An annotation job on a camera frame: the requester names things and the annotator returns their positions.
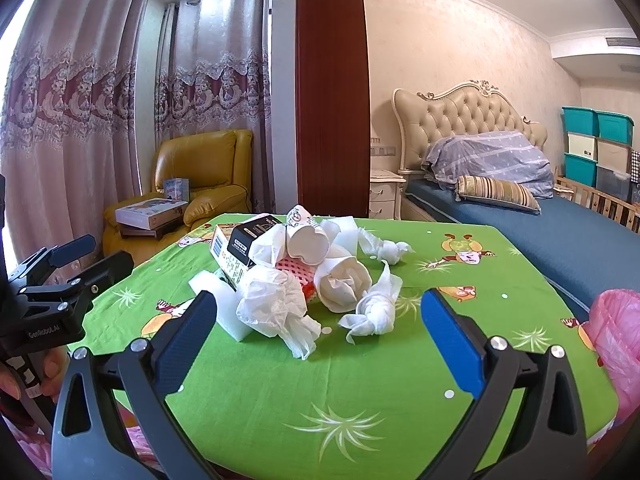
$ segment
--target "wooden door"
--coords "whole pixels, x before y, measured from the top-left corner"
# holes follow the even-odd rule
[[[363,0],[296,0],[296,101],[300,203],[312,214],[366,217],[370,108]]]

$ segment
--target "blue mattress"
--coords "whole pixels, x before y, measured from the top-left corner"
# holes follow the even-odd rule
[[[412,180],[407,198],[441,222],[497,228],[546,277],[578,320],[610,288],[640,290],[640,235],[564,198],[538,200],[542,213],[474,202],[428,180]]]

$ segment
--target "striped pillow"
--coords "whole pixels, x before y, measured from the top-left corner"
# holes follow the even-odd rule
[[[456,183],[456,200],[461,198],[540,213],[538,202],[526,187],[515,182],[496,180],[486,176],[459,176]]]

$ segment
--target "crib railing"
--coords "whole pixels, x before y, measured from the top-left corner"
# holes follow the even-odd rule
[[[556,176],[556,182],[574,192],[572,202],[600,213],[635,233],[640,231],[640,207],[564,176]]]

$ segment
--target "human hand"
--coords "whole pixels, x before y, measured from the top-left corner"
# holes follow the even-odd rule
[[[58,402],[62,379],[65,377],[66,369],[69,366],[69,355],[66,348],[59,346],[47,351],[42,361],[45,379],[40,383],[40,391],[43,395],[51,397],[54,402]],[[14,376],[7,367],[0,363],[0,390],[4,390],[14,399],[20,400],[20,388]]]

